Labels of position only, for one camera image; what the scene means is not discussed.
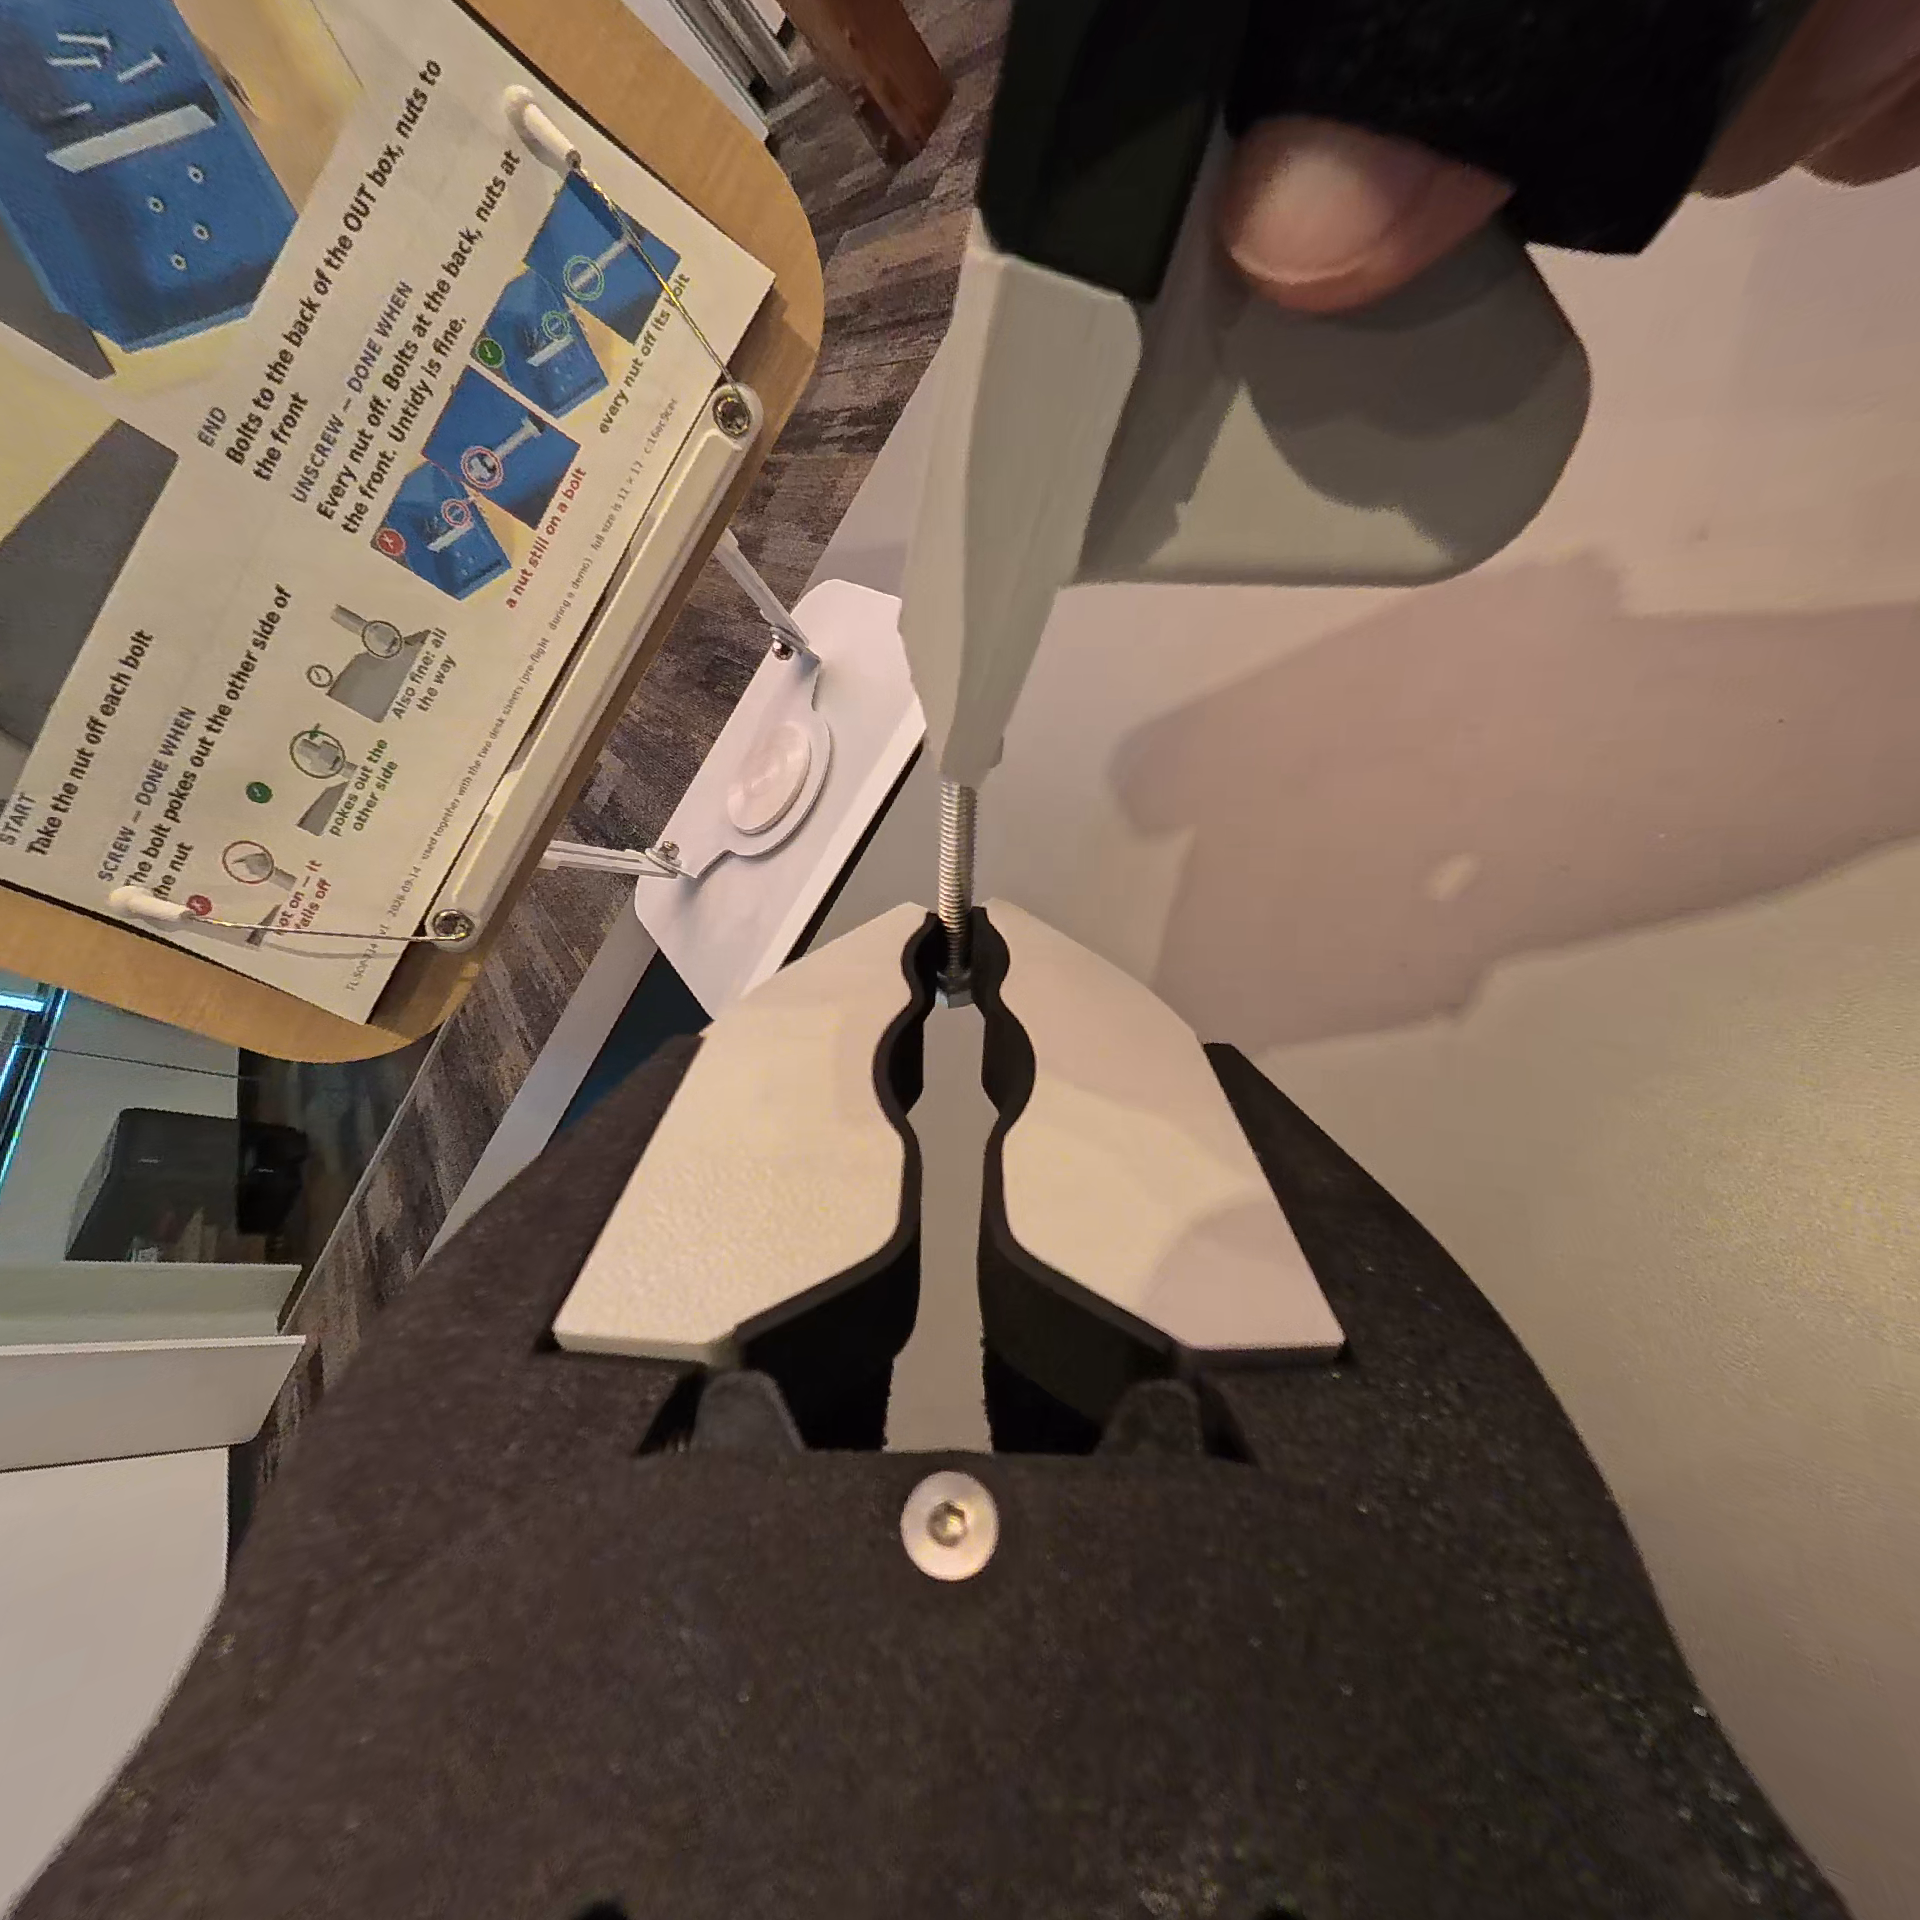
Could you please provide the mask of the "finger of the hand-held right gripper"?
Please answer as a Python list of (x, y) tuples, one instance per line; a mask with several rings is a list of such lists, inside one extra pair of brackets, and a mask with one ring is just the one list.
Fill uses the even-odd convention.
[(944, 782), (983, 782), (1075, 572), (1142, 353), (1127, 298), (967, 244), (898, 630)]

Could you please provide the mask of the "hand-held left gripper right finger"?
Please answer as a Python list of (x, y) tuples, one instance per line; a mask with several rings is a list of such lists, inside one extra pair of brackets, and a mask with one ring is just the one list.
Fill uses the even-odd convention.
[(1208, 1050), (1027, 910), (973, 921), (983, 1162), (976, 1296), (989, 1420), (1097, 1443), (1122, 1400), (1337, 1363), (1344, 1329)]

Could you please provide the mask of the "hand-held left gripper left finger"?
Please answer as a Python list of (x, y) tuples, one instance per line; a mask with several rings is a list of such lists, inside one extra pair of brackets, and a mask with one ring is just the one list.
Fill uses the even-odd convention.
[(811, 1450), (877, 1450), (920, 1304), (933, 917), (896, 906), (729, 1006), (551, 1329), (566, 1354), (757, 1372)]

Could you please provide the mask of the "silver bolt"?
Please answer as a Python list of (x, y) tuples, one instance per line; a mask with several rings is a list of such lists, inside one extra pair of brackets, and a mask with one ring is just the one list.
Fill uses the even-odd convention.
[(946, 1006), (969, 1006), (973, 998), (976, 800), (970, 787), (941, 780), (935, 912), (944, 932), (938, 993)]

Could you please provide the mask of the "grey desk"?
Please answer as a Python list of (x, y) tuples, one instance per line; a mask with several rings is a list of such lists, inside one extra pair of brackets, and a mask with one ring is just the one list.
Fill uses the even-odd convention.
[(1914, 173), (1791, 173), (1546, 257), (1525, 538), (1067, 594), (977, 866), (1495, 1304), (1855, 1916), (1914, 1916), (1914, 243)]

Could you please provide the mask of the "person's right hand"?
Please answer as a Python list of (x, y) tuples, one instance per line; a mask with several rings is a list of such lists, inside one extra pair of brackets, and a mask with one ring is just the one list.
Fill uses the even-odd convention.
[(1221, 243), (1272, 305), (1337, 314), (1481, 228), (1635, 254), (1690, 196), (1918, 162), (1918, 5), (1358, 5), (1261, 13)]

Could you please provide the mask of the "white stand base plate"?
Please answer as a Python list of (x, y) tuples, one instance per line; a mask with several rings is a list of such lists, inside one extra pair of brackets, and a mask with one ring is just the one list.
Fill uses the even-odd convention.
[(770, 643), (667, 826), (642, 851), (562, 849), (544, 826), (758, 433), (749, 392), (723, 387), (707, 400), (640, 517), (607, 598), (434, 897), (426, 931), (474, 945), (514, 873), (542, 856), (547, 866), (632, 880), (637, 923), (710, 1016), (808, 941), (829, 889), (920, 746), (891, 594), (826, 580), (784, 611), (722, 536), (723, 572), (765, 616)]

